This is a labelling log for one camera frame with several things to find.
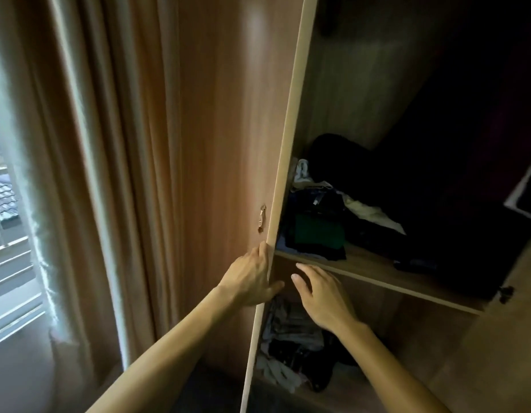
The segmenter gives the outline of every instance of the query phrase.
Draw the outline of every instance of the curtain fold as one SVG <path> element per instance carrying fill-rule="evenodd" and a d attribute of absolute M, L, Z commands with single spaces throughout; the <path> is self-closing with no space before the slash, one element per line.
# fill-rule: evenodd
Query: curtain fold
<path fill-rule="evenodd" d="M 179 320 L 176 0 L 0 0 L 0 148 L 46 300 L 56 408 Z"/>

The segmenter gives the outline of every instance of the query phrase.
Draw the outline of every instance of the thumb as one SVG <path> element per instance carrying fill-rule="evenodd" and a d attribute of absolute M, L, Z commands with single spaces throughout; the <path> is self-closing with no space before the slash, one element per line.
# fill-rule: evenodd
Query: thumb
<path fill-rule="evenodd" d="M 296 289 L 298 290 L 298 293 L 300 294 L 300 297 L 302 298 L 302 301 L 310 299 L 311 292 L 309 291 L 309 288 L 307 287 L 307 284 L 305 283 L 303 278 L 300 277 L 298 274 L 292 274 L 291 278 L 292 282 L 296 286 Z"/>
<path fill-rule="evenodd" d="M 276 281 L 267 289 L 268 300 L 275 297 L 285 287 L 284 281 Z"/>

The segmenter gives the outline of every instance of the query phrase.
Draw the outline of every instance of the floor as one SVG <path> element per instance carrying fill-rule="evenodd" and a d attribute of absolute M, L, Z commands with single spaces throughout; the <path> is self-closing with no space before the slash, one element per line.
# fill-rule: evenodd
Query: floor
<path fill-rule="evenodd" d="M 171 413 L 239 413 L 242 383 L 198 365 Z M 255 384 L 248 399 L 248 413 L 315 413 L 291 403 L 266 384 Z"/>

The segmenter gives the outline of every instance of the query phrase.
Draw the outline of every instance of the metal handle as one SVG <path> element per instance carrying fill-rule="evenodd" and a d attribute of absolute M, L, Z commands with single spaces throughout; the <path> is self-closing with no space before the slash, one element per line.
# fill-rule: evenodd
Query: metal handle
<path fill-rule="evenodd" d="M 265 210 L 267 209 L 267 207 L 264 205 L 262 205 L 262 207 L 260 207 L 260 221 L 258 222 L 258 233 L 262 233 L 264 231 L 264 221 L 265 221 Z"/>

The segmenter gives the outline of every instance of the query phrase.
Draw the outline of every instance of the wooden wardrobe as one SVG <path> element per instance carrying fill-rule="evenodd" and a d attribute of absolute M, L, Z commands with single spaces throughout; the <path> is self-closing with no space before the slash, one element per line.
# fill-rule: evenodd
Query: wooden wardrobe
<path fill-rule="evenodd" d="M 185 313 L 266 240 L 270 276 L 286 280 L 287 298 L 295 262 L 333 272 L 360 319 L 454 412 L 531 412 L 531 241 L 504 284 L 515 290 L 505 304 L 357 247 L 340 262 L 275 251 L 295 159 L 328 131 L 374 148 L 430 75 L 468 0 L 344 0 L 340 20 L 356 37 L 336 43 L 317 36 L 318 0 L 177 1 Z M 242 310 L 205 356 L 245 380 L 241 412 L 252 385 L 269 385 L 254 373 L 263 316 L 264 305 Z M 279 394 L 320 411 L 383 411 L 364 377 L 337 369 L 321 393 Z"/>

